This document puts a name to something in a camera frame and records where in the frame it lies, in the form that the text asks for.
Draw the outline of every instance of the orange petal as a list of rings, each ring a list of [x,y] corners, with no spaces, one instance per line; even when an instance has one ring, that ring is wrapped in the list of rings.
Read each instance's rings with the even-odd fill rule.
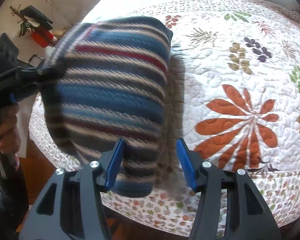
[[[251,98],[250,98],[250,94],[249,94],[248,90],[244,89],[243,90],[243,95],[244,95],[244,98],[245,98],[246,102],[248,103],[248,105],[252,109]]]
[[[219,158],[219,169],[223,169],[225,165],[230,160],[231,156],[233,155],[234,150],[238,147],[239,142],[232,145],[228,150],[226,150]]]
[[[275,102],[274,99],[269,99],[266,102],[264,102],[261,107],[260,114],[265,114],[270,112],[274,106],[274,102]]]
[[[266,145],[268,145],[270,148],[275,148],[278,145],[277,136],[274,132],[272,132],[271,129],[257,123],[259,127],[259,133],[265,142]]]
[[[239,108],[237,108],[235,105],[219,98],[213,99],[212,101],[207,103],[206,106],[210,108],[212,111],[215,111],[219,114],[247,115],[244,112],[242,112]]]
[[[244,101],[237,89],[230,85],[222,85],[222,88],[225,91],[228,98],[230,98],[237,106],[240,106],[242,109],[248,111],[246,102]]]
[[[258,155],[260,155],[259,143],[256,132],[253,130],[250,143],[250,168],[259,167]]]
[[[276,122],[279,119],[279,116],[277,114],[268,114],[264,118],[261,118],[268,122]]]
[[[228,133],[211,137],[208,140],[200,143],[194,149],[194,151],[199,152],[202,158],[207,159],[213,154],[215,154],[217,151],[221,150],[228,143],[230,143],[234,136],[236,136],[241,129],[242,127]]]
[[[218,134],[228,130],[235,124],[245,121],[243,119],[229,119],[229,118],[213,118],[199,122],[195,126],[195,131],[201,135]]]
[[[243,169],[247,163],[247,147],[248,147],[248,136],[244,138],[240,150],[238,151],[237,157],[232,170],[236,171],[237,169]]]

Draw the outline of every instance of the person's arm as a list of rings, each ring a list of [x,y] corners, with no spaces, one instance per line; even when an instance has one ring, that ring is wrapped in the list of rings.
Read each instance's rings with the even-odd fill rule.
[[[18,105],[3,109],[0,113],[0,151],[3,154],[15,153],[20,147],[20,138],[16,127],[16,113]],[[19,165],[18,156],[11,165],[6,156],[3,157],[3,165],[9,170],[9,177],[3,179],[0,174],[0,215],[4,217],[6,226],[16,230],[22,223],[29,208],[26,183],[22,169]]]

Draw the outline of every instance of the red object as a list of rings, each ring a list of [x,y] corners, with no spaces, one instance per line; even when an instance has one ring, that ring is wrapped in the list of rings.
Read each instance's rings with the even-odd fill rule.
[[[37,28],[32,32],[31,37],[43,48],[47,47],[53,40],[53,35],[43,28]]]

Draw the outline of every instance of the striped blanket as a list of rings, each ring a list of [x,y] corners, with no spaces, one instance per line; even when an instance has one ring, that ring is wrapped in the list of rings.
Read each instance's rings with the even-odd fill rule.
[[[127,143],[114,191],[152,190],[163,122],[172,31],[150,17],[78,24],[44,67],[61,78],[41,87],[57,146],[82,163],[97,160],[118,138]]]

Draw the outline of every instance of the black sleeve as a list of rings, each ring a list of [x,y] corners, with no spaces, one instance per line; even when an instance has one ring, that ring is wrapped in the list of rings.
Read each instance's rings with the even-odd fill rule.
[[[4,217],[7,227],[15,231],[29,209],[28,194],[22,168],[15,171],[8,160],[5,167],[11,172],[7,179],[0,174],[0,215]]]

